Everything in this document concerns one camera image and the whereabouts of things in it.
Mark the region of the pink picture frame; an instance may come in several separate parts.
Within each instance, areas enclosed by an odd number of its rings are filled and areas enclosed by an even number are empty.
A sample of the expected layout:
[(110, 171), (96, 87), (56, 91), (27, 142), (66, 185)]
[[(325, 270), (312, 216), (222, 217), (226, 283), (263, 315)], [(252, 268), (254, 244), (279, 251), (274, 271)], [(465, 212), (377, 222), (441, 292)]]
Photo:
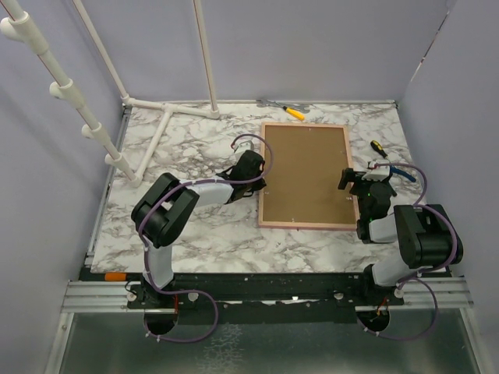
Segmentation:
[(345, 125), (265, 122), (261, 147), (267, 186), (258, 198), (262, 228), (354, 231), (358, 204), (338, 189), (342, 171), (353, 166)]

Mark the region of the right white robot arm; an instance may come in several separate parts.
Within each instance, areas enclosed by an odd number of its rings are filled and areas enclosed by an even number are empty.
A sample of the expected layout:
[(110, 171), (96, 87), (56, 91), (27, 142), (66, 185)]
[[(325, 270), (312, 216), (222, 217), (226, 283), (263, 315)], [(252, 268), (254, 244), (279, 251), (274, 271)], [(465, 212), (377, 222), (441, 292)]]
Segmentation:
[(338, 183), (350, 184), (350, 194), (359, 205), (358, 238), (365, 244), (398, 244), (398, 254), (366, 268), (370, 279), (358, 286), (359, 298), (375, 305), (387, 293), (386, 287), (422, 274), (444, 270), (460, 263), (463, 244), (446, 211), (439, 204), (392, 205), (396, 192), (391, 186), (391, 165), (374, 161), (367, 171), (346, 168)]

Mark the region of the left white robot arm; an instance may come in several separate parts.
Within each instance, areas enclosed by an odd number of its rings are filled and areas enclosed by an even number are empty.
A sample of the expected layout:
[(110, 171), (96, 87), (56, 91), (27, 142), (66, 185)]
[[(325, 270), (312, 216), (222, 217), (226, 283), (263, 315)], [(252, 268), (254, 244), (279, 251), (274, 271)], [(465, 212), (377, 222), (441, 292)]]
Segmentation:
[(198, 207), (225, 205), (250, 197), (266, 186), (265, 160), (246, 150), (237, 163), (209, 179), (181, 181), (162, 174), (135, 205), (131, 218), (144, 244), (145, 298), (155, 307), (172, 298), (172, 246)]

